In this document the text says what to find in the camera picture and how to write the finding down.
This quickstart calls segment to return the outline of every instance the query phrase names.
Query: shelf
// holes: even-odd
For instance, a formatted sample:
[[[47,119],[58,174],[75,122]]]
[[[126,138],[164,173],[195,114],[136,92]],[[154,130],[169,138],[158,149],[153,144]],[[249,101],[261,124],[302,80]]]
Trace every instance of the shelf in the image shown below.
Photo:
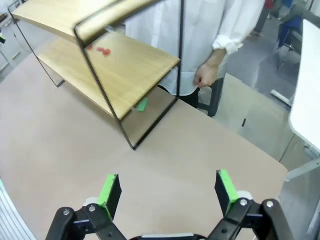
[[[74,25],[115,0],[29,0],[13,11],[13,16],[76,43]],[[160,0],[122,0],[81,26],[88,38],[98,29],[119,23]]]
[[[110,49],[110,55],[104,56],[98,47]],[[175,56],[116,32],[105,34],[87,53],[119,119],[179,62]],[[59,38],[46,45],[38,58],[112,115],[76,44]]]

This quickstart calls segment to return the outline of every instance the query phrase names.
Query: screw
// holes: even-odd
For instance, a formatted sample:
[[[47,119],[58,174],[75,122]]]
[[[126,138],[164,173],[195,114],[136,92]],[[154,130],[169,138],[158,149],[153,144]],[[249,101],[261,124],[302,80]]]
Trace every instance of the screw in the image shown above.
[[[268,208],[272,208],[272,207],[274,206],[274,203],[273,203],[272,201],[267,201],[267,202],[266,202],[266,206],[267,206]]]
[[[93,212],[94,210],[96,210],[95,206],[89,207],[89,211],[90,211],[90,212]]]
[[[70,213],[70,211],[68,209],[63,211],[63,215],[68,215]]]
[[[242,206],[245,206],[245,205],[247,205],[247,200],[245,200],[245,199],[242,199],[241,201],[240,201],[240,204],[242,205]]]

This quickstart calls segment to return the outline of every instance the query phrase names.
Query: black pants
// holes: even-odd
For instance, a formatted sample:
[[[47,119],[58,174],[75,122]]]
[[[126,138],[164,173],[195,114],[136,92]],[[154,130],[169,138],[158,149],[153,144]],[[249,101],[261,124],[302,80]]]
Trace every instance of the black pants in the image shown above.
[[[165,90],[166,92],[168,92],[167,89],[165,89],[163,86],[158,85],[159,88]],[[198,106],[198,102],[199,102],[199,96],[198,93],[200,91],[200,88],[197,88],[193,93],[191,93],[190,95],[186,95],[186,96],[179,96],[178,98],[182,101],[184,101],[185,103],[191,105],[194,108],[197,108]]]

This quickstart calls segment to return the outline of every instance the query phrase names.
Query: floor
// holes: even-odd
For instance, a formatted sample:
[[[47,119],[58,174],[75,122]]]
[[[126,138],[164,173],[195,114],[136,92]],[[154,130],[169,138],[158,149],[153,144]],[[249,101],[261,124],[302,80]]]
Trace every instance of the floor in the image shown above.
[[[263,37],[248,37],[244,46],[229,57],[228,74],[214,118],[291,170],[310,159],[303,152],[303,141],[288,126],[288,107],[270,95],[270,91],[275,89],[290,97],[295,91],[299,71],[299,56],[294,53],[290,54],[284,67],[276,71],[278,24],[275,18],[267,20]],[[33,48],[53,37],[25,22],[21,21],[19,25]],[[16,26],[3,27],[2,33],[7,42],[0,46],[0,50],[11,63],[0,72],[1,77],[5,78],[30,51]],[[11,57],[17,52],[20,54],[12,60]],[[0,56],[0,67],[4,64],[5,60]],[[202,101],[206,103],[209,97],[210,89],[202,89]],[[315,184],[319,181],[319,171],[317,169],[286,182],[279,196],[296,239],[313,239],[312,236],[305,236],[305,232],[320,197]]]

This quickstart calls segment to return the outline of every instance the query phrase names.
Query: forearm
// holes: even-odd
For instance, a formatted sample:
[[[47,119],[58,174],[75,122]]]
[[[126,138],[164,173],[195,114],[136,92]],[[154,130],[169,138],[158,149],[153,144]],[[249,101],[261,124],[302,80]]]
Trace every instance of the forearm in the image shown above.
[[[218,67],[224,60],[227,54],[226,49],[215,49],[213,50],[211,56],[206,60],[206,64],[210,67]]]

